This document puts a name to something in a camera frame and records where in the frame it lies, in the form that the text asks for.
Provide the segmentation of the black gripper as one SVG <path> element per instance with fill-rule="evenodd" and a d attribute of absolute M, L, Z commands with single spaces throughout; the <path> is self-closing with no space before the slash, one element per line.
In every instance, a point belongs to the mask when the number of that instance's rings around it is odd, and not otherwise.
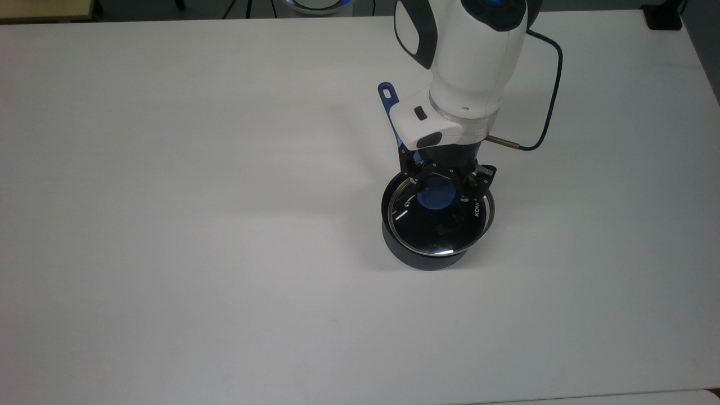
<path fill-rule="evenodd" d="M 482 143 L 467 145 L 442 145 L 419 150 L 399 147 L 399 184 L 425 187 L 429 172 L 425 166 L 461 177 L 463 199 L 483 199 L 493 184 L 497 168 L 478 164 L 478 152 Z"/>

